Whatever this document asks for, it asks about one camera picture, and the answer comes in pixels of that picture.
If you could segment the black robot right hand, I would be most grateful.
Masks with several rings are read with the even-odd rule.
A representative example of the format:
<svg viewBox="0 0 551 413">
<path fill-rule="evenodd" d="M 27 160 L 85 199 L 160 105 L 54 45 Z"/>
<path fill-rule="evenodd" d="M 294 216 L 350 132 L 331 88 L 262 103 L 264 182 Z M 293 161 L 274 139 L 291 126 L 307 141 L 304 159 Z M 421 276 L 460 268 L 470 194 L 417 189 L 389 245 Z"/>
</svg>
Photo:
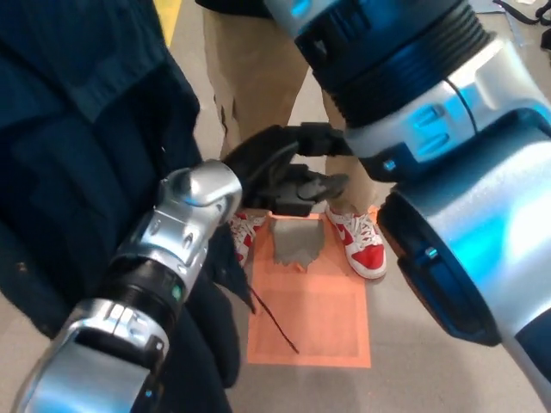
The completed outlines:
<svg viewBox="0 0 551 413">
<path fill-rule="evenodd" d="M 275 215 L 306 217 L 324 200 L 337 198 L 348 183 L 344 173 L 324 175 L 294 156 L 348 156 L 343 132 L 328 123 L 270 126 L 222 158 L 242 187 L 241 207 Z"/>
</svg>

